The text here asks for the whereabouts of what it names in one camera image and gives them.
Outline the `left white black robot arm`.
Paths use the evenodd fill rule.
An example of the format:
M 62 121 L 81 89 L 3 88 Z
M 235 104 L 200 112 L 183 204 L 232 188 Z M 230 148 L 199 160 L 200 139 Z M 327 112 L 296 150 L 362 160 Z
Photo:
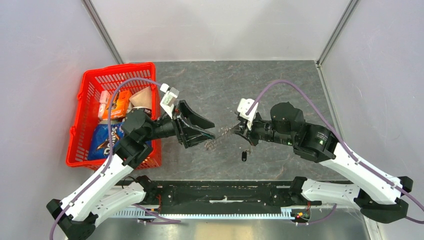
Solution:
M 149 141 L 175 136 L 186 149 L 214 139 L 208 130 L 215 124 L 194 112 L 185 100 L 177 101 L 171 112 L 151 119 L 144 108 L 134 107 L 121 128 L 124 136 L 110 149 L 108 159 L 77 190 L 46 206 L 69 240 L 86 240 L 109 216 L 133 204 L 152 204 L 157 191 L 147 177 L 108 197 L 104 195 L 123 177 L 134 171 L 153 152 Z

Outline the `small black key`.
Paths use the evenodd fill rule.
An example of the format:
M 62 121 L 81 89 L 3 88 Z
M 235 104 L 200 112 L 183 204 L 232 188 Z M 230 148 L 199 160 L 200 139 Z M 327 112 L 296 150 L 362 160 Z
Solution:
M 247 161 L 247 159 L 248 159 L 248 156 L 251 154 L 251 151 L 249 150 L 249 149 L 246 149 L 246 150 L 244 150 L 242 153 L 241 153 L 241 161 L 242 162 L 246 162 Z

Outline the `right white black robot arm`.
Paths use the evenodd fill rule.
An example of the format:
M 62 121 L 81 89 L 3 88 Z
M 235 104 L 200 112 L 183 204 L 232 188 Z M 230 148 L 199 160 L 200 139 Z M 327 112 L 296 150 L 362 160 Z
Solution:
M 286 194 L 290 205 L 337 204 L 359 210 L 383 224 L 407 217 L 409 205 L 402 196 L 411 192 L 411 178 L 389 175 L 350 149 L 344 149 L 331 130 L 306 122 L 303 112 L 289 102 L 274 105 L 270 120 L 262 119 L 257 107 L 251 98 L 240 100 L 236 135 L 252 146 L 261 141 L 290 146 L 302 159 L 334 170 L 348 180 L 342 184 L 297 176 Z

